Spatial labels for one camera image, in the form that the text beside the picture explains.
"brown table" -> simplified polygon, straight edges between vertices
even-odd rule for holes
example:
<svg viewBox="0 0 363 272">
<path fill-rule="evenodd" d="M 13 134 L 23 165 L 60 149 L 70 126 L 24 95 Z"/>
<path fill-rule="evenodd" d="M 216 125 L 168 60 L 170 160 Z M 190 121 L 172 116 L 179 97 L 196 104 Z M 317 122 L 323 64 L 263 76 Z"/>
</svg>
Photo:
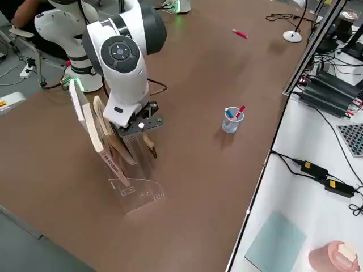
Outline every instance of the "brown table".
<svg viewBox="0 0 363 272">
<path fill-rule="evenodd" d="M 122 213 L 66 92 L 40 91 L 0 118 L 0 205 L 97 271 L 223 271 L 275 133 L 305 43 L 284 41 L 291 25 L 265 16 L 296 10 L 270 0 L 192 6 L 163 15 L 166 45 L 146 58 L 150 77 L 169 86 L 155 97 L 164 127 L 150 133 L 165 199 Z M 242 103 L 242 127 L 225 134 L 224 107 Z"/>
</svg>

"black power adapter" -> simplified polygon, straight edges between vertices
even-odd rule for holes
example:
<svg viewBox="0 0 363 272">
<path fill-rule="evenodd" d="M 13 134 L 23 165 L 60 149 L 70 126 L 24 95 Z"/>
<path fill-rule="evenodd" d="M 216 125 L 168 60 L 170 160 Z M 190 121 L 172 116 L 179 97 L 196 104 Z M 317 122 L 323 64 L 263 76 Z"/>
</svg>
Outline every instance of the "black power adapter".
<svg viewBox="0 0 363 272">
<path fill-rule="evenodd" d="M 316 177 L 317 179 L 325 180 L 328 176 L 328 170 L 320 166 L 317 166 L 316 164 L 311 163 L 310 161 L 297 160 L 297 159 L 293 159 L 292 161 L 301 166 L 300 170 L 302 172 L 307 173 L 313 177 Z"/>
<path fill-rule="evenodd" d="M 343 197 L 351 198 L 354 196 L 353 186 L 327 179 L 325 181 L 325 190 L 331 193 L 339 194 Z"/>
<path fill-rule="evenodd" d="M 300 165 L 300 170 L 310 176 L 315 177 L 315 180 L 325 186 L 325 190 L 331 193 L 338 194 L 343 197 L 351 198 L 354 196 L 354 187 L 338 182 L 328 177 L 328 170 L 307 160 L 292 159 L 293 162 Z"/>
</svg>

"glass cup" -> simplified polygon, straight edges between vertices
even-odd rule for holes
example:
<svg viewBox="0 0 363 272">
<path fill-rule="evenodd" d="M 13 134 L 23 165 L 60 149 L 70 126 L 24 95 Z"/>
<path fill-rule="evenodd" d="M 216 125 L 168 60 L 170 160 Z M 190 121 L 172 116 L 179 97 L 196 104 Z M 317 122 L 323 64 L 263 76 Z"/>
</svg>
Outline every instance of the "glass cup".
<svg viewBox="0 0 363 272">
<path fill-rule="evenodd" d="M 239 111 L 239 108 L 237 107 L 229 107 L 226 109 L 228 109 L 233 116 L 236 116 L 237 112 Z M 230 118 L 228 117 L 225 110 L 225 118 L 222 121 L 222 129 L 227 133 L 236 133 L 243 118 L 244 118 L 243 112 L 238 116 L 238 118 L 235 117 Z"/>
</svg>

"white table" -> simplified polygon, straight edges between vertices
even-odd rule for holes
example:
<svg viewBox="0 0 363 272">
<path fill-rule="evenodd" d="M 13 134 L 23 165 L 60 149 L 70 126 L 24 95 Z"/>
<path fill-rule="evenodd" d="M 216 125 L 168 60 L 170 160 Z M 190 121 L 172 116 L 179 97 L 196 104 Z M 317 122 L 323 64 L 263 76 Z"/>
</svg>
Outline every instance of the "white table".
<svg viewBox="0 0 363 272">
<path fill-rule="evenodd" d="M 348 63 L 362 64 L 345 53 L 335 54 L 335 56 Z M 363 74 L 363 67 L 339 66 L 339 69 L 346 73 Z M 356 84 L 363 79 L 363 76 L 336 72 L 339 78 L 350 84 Z M 339 119 L 325 112 L 323 114 L 333 127 L 363 122 L 363 110 L 356 113 L 351 120 Z M 354 158 L 339 133 L 338 136 L 352 167 L 363 180 L 363 158 Z M 292 95 L 288 101 L 273 150 L 293 158 L 309 160 L 328 169 L 329 173 L 347 184 L 355 188 L 359 185 L 329 125 L 315 109 L 297 101 L 297 95 Z M 299 166 L 290 160 L 287 162 L 293 171 L 299 172 Z M 291 174 L 284 162 L 277 155 L 271 154 L 255 196 L 251 210 L 246 211 L 247 214 L 250 213 L 250 216 L 247 221 L 245 219 L 245 229 L 242 232 L 242 227 L 242 233 L 239 235 L 242 239 L 239 244 L 236 243 L 237 253 L 235 258 L 231 256 L 227 271 L 258 271 L 245 259 L 244 255 L 273 211 L 284 214 L 306 235 L 292 271 L 314 271 L 307 258 L 309 251 L 322 247 L 332 240 L 341 240 L 355 245 L 358 256 L 361 258 L 361 265 L 363 264 L 363 235 L 361 233 L 363 215 L 353 216 L 348 208 L 351 203 L 357 206 L 362 205 L 363 199 L 359 195 L 356 194 L 348 199 L 327 192 L 323 185 L 309 178 Z"/>
</svg>

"label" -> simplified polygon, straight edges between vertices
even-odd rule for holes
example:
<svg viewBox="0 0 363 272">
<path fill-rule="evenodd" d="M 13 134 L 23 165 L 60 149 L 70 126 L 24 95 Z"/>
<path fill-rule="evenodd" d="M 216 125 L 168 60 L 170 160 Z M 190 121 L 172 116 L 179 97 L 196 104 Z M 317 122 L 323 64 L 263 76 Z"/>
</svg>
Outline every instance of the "label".
<svg viewBox="0 0 363 272">
<path fill-rule="evenodd" d="M 330 180 L 330 187 L 331 188 L 335 188 L 335 181 L 334 180 Z"/>
</svg>

